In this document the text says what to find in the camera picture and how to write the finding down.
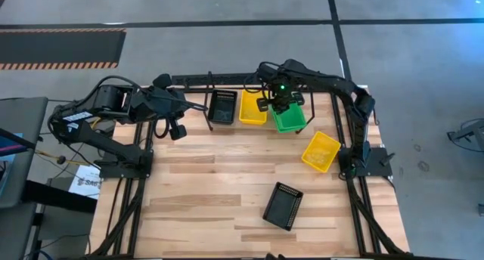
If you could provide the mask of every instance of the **plastic basket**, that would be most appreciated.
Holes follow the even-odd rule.
[[[210,122],[230,125],[234,122],[236,91],[213,90],[208,118]]]
[[[327,172],[341,144],[322,132],[316,132],[302,154],[302,161],[320,172]]]
[[[270,108],[279,132],[294,132],[306,127],[306,118],[299,105],[290,104],[289,109],[281,114],[276,114],[272,106]]]
[[[239,112],[239,120],[242,123],[263,125],[267,121],[267,112],[259,111],[259,108],[257,107],[257,98],[262,98],[262,91],[258,93],[242,91]]]
[[[277,182],[262,218],[290,231],[303,195],[303,192]]]

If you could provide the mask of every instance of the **black basket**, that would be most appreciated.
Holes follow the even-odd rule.
[[[290,231],[303,195],[303,192],[277,182],[262,218]]]
[[[218,124],[230,125],[234,122],[236,91],[213,90],[210,99],[209,120]]]

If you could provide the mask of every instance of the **white paper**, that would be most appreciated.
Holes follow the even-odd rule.
[[[79,166],[69,192],[91,197],[97,200],[101,191],[99,169],[94,166]]]

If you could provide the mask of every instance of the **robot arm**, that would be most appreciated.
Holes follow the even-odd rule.
[[[136,177],[136,172],[150,168],[153,154],[137,145],[124,145],[93,131],[87,119],[99,117],[101,120],[116,120],[121,124],[166,119],[171,127],[169,133],[172,140],[178,140],[187,135],[185,127],[177,123],[177,120],[184,116],[184,112],[189,108],[206,110],[204,106],[186,101],[183,92],[167,88],[171,85],[171,78],[167,74],[159,76],[148,88],[141,88],[129,80],[127,81],[132,84],[130,86],[101,85],[104,80],[106,78],[102,79],[86,98],[55,107],[48,119],[49,130],[59,142],[68,146],[82,142],[115,156],[114,160],[95,161],[102,169],[111,168],[101,170],[101,176],[104,178],[110,177],[110,174],[106,174],[107,171],[131,171]],[[127,175],[114,174],[113,177]]]
[[[269,97],[258,99],[261,111],[268,109],[268,105],[276,113],[283,113],[289,109],[289,104],[304,104],[300,89],[307,86],[313,91],[327,91],[337,95],[343,102],[345,111],[353,124],[354,140],[350,151],[353,168],[366,167],[370,156],[370,144],[367,141],[368,118],[374,109],[375,100],[354,82],[339,76],[329,76],[307,69],[296,60],[286,60],[284,64],[271,68],[273,63],[263,62],[259,65],[257,75],[262,88],[268,90]]]

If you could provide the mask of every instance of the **concrete floor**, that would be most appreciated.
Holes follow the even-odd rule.
[[[340,19],[484,17],[484,0],[336,3]],[[6,0],[0,8],[0,24],[329,18],[327,0]],[[484,114],[484,25],[365,25],[342,31],[352,77],[370,86],[383,141],[396,153],[392,168],[411,251],[481,259],[484,218],[476,206],[484,202],[484,156],[457,148],[445,133]],[[249,72],[262,60],[289,57],[342,75],[332,26],[139,28],[128,29],[119,68],[1,71],[0,82],[8,87],[0,88],[0,98],[81,98],[110,74],[148,84],[160,73]],[[69,153],[51,139],[41,148]],[[88,147],[82,152],[97,156]],[[29,178],[45,181],[57,173],[36,159]],[[59,242],[48,251],[68,256],[67,246]]]

